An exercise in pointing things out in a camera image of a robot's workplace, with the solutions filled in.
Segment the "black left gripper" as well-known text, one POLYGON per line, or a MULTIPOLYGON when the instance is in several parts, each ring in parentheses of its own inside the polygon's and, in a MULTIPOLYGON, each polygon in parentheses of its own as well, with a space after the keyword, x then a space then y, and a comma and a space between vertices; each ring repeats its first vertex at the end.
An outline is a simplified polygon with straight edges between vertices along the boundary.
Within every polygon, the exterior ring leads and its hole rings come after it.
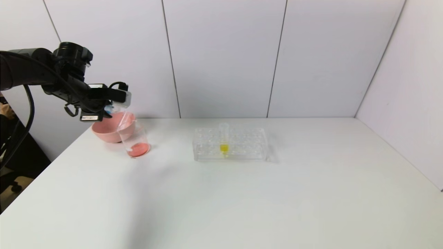
POLYGON ((108 105, 106 93, 108 87, 105 84, 89 84, 85 100, 81 104, 80 120, 82 122, 101 122, 103 118, 112 118, 105 110, 108 105))

